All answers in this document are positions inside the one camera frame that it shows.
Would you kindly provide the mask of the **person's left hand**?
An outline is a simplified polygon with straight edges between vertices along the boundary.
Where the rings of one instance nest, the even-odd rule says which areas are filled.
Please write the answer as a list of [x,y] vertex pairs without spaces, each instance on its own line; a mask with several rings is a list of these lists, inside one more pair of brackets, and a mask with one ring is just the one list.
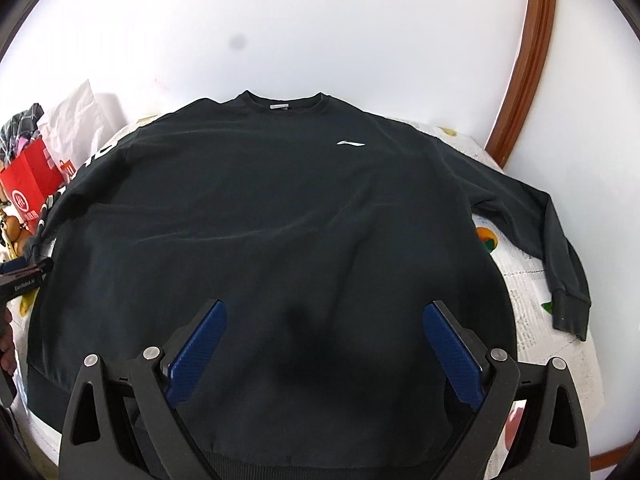
[[4,307],[1,315],[1,369],[7,372],[10,376],[12,376],[16,370],[15,344],[11,322],[11,311],[7,307]]

